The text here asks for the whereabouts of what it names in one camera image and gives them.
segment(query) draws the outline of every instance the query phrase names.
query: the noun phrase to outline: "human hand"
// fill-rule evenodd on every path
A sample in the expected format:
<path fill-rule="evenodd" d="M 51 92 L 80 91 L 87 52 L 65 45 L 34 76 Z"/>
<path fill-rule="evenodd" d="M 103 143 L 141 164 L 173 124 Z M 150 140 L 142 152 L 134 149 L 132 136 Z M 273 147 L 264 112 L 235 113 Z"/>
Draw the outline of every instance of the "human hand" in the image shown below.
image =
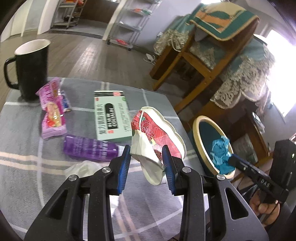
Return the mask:
<path fill-rule="evenodd" d="M 258 216 L 259 214 L 270 214 L 274 209 L 274 207 L 276 206 L 272 214 L 262 224 L 265 227 L 267 225 L 272 224 L 279 216 L 280 207 L 279 205 L 277 205 L 277 203 L 278 201 L 272 204 L 260 203 L 259 190 L 257 190 L 250 200 L 250 207 L 253 210 L 253 212 L 256 214 L 256 216 Z"/>

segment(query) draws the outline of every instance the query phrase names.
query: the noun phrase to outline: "black mug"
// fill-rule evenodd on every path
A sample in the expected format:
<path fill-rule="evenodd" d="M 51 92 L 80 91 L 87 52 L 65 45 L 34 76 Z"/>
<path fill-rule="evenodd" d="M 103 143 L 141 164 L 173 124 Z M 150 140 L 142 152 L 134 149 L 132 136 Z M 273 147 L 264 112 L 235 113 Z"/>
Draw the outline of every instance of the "black mug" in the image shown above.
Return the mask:
<path fill-rule="evenodd" d="M 47 56 L 50 41 L 36 39 L 27 42 L 15 51 L 15 56 L 6 60 L 4 77 L 8 87 L 20 90 L 23 99 L 35 100 L 36 92 L 47 83 Z M 7 66 L 16 63 L 18 83 L 11 83 L 8 78 Z"/>

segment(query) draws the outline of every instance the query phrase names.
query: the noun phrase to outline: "gray plaid tablecloth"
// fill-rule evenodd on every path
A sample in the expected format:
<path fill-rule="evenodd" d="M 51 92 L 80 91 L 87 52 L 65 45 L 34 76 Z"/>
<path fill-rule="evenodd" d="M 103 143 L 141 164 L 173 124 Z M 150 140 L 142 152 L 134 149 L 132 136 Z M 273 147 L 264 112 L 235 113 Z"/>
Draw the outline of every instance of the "gray plaid tablecloth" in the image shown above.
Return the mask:
<path fill-rule="evenodd" d="M 155 107 L 182 136 L 187 147 L 184 163 L 204 174 L 198 157 L 165 95 L 100 81 L 62 79 L 61 89 L 73 107 L 65 113 L 69 134 L 96 138 L 94 90 L 122 90 L 131 118 L 143 106 Z M 24 238 L 33 220 L 65 181 L 64 170 L 83 159 L 63 153 L 63 137 L 40 137 L 44 112 L 39 101 L 27 103 L 11 90 L 0 114 L 0 210 Z M 124 146 L 128 143 L 117 143 Z M 140 164 L 131 160 L 126 187 L 112 217 L 116 240 L 168 240 L 179 233 L 182 197 L 174 197 L 167 184 L 152 186 Z M 87 223 L 84 222 L 87 240 Z"/>

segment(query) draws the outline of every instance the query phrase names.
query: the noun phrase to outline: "lace cloth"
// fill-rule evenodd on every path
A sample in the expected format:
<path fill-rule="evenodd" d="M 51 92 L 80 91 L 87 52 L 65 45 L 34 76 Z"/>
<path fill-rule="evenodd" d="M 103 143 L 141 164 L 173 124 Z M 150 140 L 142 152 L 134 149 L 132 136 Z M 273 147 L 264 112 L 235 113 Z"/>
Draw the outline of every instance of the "lace cloth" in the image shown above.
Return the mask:
<path fill-rule="evenodd" d="M 154 53 L 161 55 L 167 46 L 172 46 L 174 50 L 181 52 L 185 43 L 188 40 L 189 33 L 194 28 L 194 25 L 187 25 L 186 21 L 190 14 L 178 16 L 168 29 L 154 44 Z"/>
<path fill-rule="evenodd" d="M 210 69 L 214 69 L 225 54 L 206 39 L 195 42 L 189 51 Z M 243 52 L 219 75 L 223 84 L 211 101 L 222 109 L 229 109 L 238 103 L 242 95 L 252 102 L 261 100 L 258 103 L 261 107 L 258 108 L 258 114 L 261 115 L 269 92 L 267 77 L 274 63 L 275 59 L 265 44 L 253 38 Z"/>

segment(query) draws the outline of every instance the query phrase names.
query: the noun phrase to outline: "green medicine box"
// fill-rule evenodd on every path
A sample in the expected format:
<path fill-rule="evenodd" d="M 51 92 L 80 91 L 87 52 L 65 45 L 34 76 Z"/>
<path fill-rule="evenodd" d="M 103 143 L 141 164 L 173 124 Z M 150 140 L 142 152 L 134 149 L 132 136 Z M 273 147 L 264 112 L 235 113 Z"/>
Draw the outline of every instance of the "green medicine box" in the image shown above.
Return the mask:
<path fill-rule="evenodd" d="M 131 139 L 131 119 L 123 91 L 94 91 L 94 107 L 98 140 Z"/>

